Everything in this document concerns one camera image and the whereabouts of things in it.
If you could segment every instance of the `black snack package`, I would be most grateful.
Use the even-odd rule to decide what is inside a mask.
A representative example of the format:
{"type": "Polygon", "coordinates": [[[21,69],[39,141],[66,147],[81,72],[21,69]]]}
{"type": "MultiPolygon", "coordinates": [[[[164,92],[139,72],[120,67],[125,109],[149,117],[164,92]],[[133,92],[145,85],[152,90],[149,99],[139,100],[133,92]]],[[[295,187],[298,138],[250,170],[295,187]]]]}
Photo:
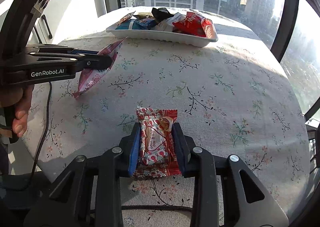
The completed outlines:
{"type": "Polygon", "coordinates": [[[153,17],[160,23],[162,20],[172,18],[174,15],[169,13],[166,8],[152,8],[151,11],[153,17]]]}

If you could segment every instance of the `pink snack package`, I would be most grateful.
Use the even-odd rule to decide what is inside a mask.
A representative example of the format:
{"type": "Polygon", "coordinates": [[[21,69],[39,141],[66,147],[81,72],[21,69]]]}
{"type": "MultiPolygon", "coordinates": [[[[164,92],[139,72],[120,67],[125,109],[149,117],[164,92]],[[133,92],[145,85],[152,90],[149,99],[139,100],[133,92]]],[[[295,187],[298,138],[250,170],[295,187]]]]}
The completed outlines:
{"type": "Polygon", "coordinates": [[[77,98],[82,93],[85,93],[87,90],[89,90],[91,87],[93,87],[97,82],[100,81],[100,79],[105,76],[112,68],[117,55],[118,50],[122,46],[122,42],[125,40],[119,40],[112,44],[107,45],[104,49],[102,49],[97,55],[108,55],[112,59],[112,64],[110,67],[108,67],[105,70],[92,70],[92,69],[83,69],[83,71],[80,74],[79,77],[79,83],[78,83],[78,91],[73,93],[73,97],[77,98]]]}

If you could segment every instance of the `red and white candy package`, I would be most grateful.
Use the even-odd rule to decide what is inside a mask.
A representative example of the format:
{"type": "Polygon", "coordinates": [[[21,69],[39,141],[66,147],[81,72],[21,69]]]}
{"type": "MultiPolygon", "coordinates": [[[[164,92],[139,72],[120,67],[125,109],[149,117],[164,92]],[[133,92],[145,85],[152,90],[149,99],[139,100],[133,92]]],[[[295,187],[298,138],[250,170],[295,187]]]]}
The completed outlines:
{"type": "Polygon", "coordinates": [[[97,82],[99,82],[100,79],[111,70],[117,58],[118,50],[121,48],[121,45],[124,39],[118,40],[112,44],[107,45],[104,49],[102,49],[99,53],[97,53],[97,55],[110,56],[112,59],[111,66],[104,70],[83,69],[79,77],[78,91],[72,94],[73,97],[77,98],[82,93],[85,93],[87,90],[93,87],[97,82]]]}
{"type": "Polygon", "coordinates": [[[180,174],[171,133],[178,111],[137,107],[137,116],[141,124],[141,137],[133,175],[160,177],[180,174]]]}
{"type": "Polygon", "coordinates": [[[185,19],[172,23],[177,29],[190,35],[213,38],[212,21],[194,12],[187,12],[185,19]]]}

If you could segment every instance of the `cabinet door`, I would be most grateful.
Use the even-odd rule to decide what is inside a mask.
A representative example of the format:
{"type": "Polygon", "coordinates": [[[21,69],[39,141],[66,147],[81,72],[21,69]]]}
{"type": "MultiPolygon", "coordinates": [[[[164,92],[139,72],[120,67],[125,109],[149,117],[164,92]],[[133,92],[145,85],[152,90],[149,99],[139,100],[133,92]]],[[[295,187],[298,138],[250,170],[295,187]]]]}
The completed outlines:
{"type": "Polygon", "coordinates": [[[47,44],[59,44],[66,38],[85,35],[98,18],[94,0],[50,0],[39,19],[38,32],[42,32],[47,44]]]}

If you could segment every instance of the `floral tablecloth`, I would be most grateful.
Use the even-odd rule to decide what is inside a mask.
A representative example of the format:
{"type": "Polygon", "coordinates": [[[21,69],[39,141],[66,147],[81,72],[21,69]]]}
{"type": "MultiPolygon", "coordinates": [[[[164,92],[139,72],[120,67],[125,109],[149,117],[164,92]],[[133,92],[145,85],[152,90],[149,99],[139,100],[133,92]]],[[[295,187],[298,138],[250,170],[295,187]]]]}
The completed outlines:
{"type": "MultiPolygon", "coordinates": [[[[99,26],[106,28],[129,12],[132,8],[108,13],[99,26]]],[[[202,14],[215,23],[218,42],[198,48],[127,38],[111,71],[78,99],[71,94],[77,90],[79,74],[52,83],[49,131],[38,162],[51,181],[77,155],[101,155],[129,135],[138,105],[177,109],[185,135],[214,155],[237,154],[292,216],[309,176],[308,137],[297,98],[280,64],[249,28],[202,14]]],[[[101,50],[116,40],[99,32],[61,44],[101,50]]],[[[33,156],[44,128],[48,90],[45,83],[33,91],[24,136],[33,156]]],[[[193,181],[181,176],[121,179],[122,204],[192,207],[193,181]]],[[[218,184],[223,223],[219,179],[218,184]]],[[[125,226],[190,223],[190,214],[180,212],[128,210],[123,217],[125,226]]]]}

